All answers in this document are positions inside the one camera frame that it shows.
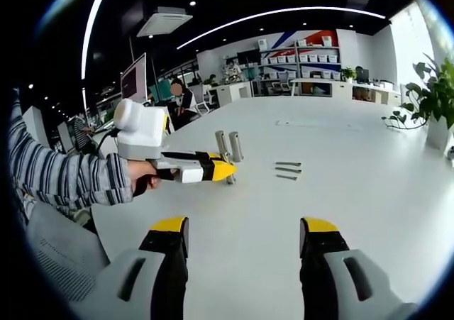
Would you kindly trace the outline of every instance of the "white storage box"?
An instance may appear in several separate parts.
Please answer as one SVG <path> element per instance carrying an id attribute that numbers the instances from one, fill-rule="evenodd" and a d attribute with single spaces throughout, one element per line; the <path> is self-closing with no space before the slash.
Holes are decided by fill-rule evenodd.
<path id="1" fill-rule="evenodd" d="M 328 61 L 330 63 L 338 63 L 338 56 L 337 55 L 329 55 L 328 56 Z"/>
<path id="2" fill-rule="evenodd" d="M 258 41 L 258 49 L 259 50 L 268 50 L 268 42 L 266 38 Z"/>
<path id="3" fill-rule="evenodd" d="M 321 39 L 323 41 L 323 46 L 333 47 L 333 39 L 331 38 L 331 36 L 322 36 Z"/>

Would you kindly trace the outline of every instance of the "potted plant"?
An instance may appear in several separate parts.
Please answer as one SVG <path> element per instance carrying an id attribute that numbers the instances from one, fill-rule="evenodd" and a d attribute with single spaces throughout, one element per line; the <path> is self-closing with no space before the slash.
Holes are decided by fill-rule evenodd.
<path id="1" fill-rule="evenodd" d="M 389 117 L 383 116 L 382 120 L 390 128 L 403 130 L 420 128 L 428 123 L 428 144 L 444 152 L 454 132 L 454 65 L 445 59 L 438 67 L 430 60 L 429 65 L 424 62 L 414 65 L 424 87 L 415 83 L 407 84 L 406 95 L 410 102 L 400 106 L 411 113 L 409 119 L 417 125 L 407 127 L 407 114 L 401 111 L 394 111 Z"/>
<path id="2" fill-rule="evenodd" d="M 340 73 L 342 74 L 343 76 L 343 79 L 348 82 L 349 84 L 351 84 L 353 82 L 353 79 L 356 78 L 356 71 L 352 68 L 349 68 L 349 67 L 346 67 L 346 68 L 342 68 L 340 70 Z"/>

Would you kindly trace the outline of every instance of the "ceiling light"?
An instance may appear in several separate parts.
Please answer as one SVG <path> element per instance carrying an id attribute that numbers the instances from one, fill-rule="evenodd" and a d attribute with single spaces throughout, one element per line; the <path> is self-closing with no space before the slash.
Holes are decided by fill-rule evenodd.
<path id="1" fill-rule="evenodd" d="M 177 49 L 179 50 L 179 49 L 183 48 L 185 45 L 193 43 L 195 40 L 203 38 L 204 36 L 207 36 L 208 34 L 214 33 L 215 31 L 219 31 L 222 28 L 229 27 L 229 26 L 232 26 L 234 24 L 250 20 L 252 18 L 257 18 L 257 17 L 266 16 L 266 15 L 271 15 L 271 14 L 274 14 L 274 13 L 286 13 L 288 11 L 303 11 L 303 10 L 347 11 L 347 12 L 350 12 L 350 13 L 361 13 L 363 15 L 369 15 L 369 16 L 378 17 L 378 18 L 381 18 L 381 19 L 386 19 L 386 17 L 384 17 L 383 15 L 379 15 L 377 13 L 370 13 L 369 11 L 350 9 L 350 8 L 341 8 L 341 7 L 336 7 L 336 6 L 301 6 L 301 7 L 298 7 L 298 8 L 280 9 L 280 10 L 274 10 L 274 11 L 267 11 L 265 13 L 258 13 L 257 15 L 251 15 L 251 16 L 248 16 L 248 17 L 245 17 L 245 18 L 240 18 L 239 20 L 236 20 L 236 21 L 233 21 L 233 22 L 229 22 L 229 23 L 224 24 L 222 26 L 219 26 L 219 27 L 217 27 L 215 29 L 211 29 L 210 31 L 207 31 L 207 32 L 205 32 L 205 33 L 193 38 L 192 40 L 187 41 L 186 43 L 183 43 L 182 45 L 177 47 Z"/>
<path id="2" fill-rule="evenodd" d="M 81 79 L 85 79 L 85 71 L 87 69 L 87 54 L 88 54 L 88 45 L 90 43 L 90 35 L 92 34 L 92 29 L 94 25 L 94 19 L 98 14 L 99 6 L 101 5 L 102 0 L 94 0 L 92 9 L 88 16 L 87 27 L 85 28 L 84 34 L 84 43 L 82 45 L 82 68 L 81 68 Z M 85 97 L 85 88 L 82 88 L 82 101 L 84 102 L 84 108 L 87 109 L 87 98 Z"/>

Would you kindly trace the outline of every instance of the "shelf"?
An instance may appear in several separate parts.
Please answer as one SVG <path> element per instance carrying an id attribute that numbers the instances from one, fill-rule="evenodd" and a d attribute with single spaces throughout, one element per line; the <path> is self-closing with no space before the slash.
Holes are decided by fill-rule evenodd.
<path id="1" fill-rule="evenodd" d="M 340 66 L 341 64 L 339 62 L 300 62 L 300 65 L 335 65 L 335 66 Z"/>
<path id="2" fill-rule="evenodd" d="M 340 66 L 340 63 L 334 63 L 334 62 L 300 62 L 300 65 L 335 65 L 335 66 Z M 269 65 L 258 65 L 258 67 L 269 67 L 269 66 L 283 66 L 283 65 L 298 65 L 296 62 L 285 62 L 285 63 L 273 63 Z"/>
<path id="3" fill-rule="evenodd" d="M 284 47 L 284 48 L 268 49 L 268 50 L 261 50 L 260 53 L 273 53 L 273 52 L 280 52 L 281 50 L 295 50 L 295 48 L 294 47 Z"/>
<path id="4" fill-rule="evenodd" d="M 321 47 L 317 47 L 317 46 L 313 46 L 313 45 L 308 45 L 306 47 L 297 47 L 298 49 L 339 49 L 339 47 L 324 47 L 324 46 L 321 46 Z"/>
<path id="5" fill-rule="evenodd" d="M 269 65 L 258 65 L 258 67 L 269 67 L 269 66 L 279 66 L 279 65 L 298 65 L 296 62 L 285 62 L 285 63 L 270 63 Z"/>

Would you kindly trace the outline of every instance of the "white table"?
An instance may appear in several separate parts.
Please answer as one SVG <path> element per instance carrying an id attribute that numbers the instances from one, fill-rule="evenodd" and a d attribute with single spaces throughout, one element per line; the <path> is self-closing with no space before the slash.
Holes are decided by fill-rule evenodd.
<path id="1" fill-rule="evenodd" d="M 375 102 L 379 102 L 384 105 L 399 106 L 401 104 L 401 94 L 392 89 L 383 87 L 372 86 L 370 84 L 357 84 L 348 83 L 343 81 L 335 81 L 330 79 L 293 79 L 292 83 L 292 96 L 295 95 L 297 90 L 297 84 L 311 83 L 311 84 L 330 84 L 332 86 L 332 97 L 336 100 L 351 100 L 353 96 L 353 87 L 370 89 L 374 93 L 379 93 L 381 99 L 376 99 Z"/>
<path id="2" fill-rule="evenodd" d="M 252 92 L 250 91 L 250 83 L 236 82 L 235 84 L 225 84 L 222 86 L 212 87 L 218 94 L 219 106 L 225 106 L 240 98 L 250 98 Z"/>
<path id="3" fill-rule="evenodd" d="M 386 129 L 391 111 L 283 96 L 198 119 L 168 138 L 171 149 L 216 151 L 215 131 L 238 131 L 237 183 L 163 182 L 130 204 L 94 206 L 108 257 L 137 248 L 159 219 L 186 215 L 186 319 L 302 319 L 299 219 L 315 216 L 385 270 L 404 301 L 420 302 L 454 249 L 454 170 L 424 145 L 425 130 Z M 301 161 L 299 180 L 275 177 L 275 161 Z"/>

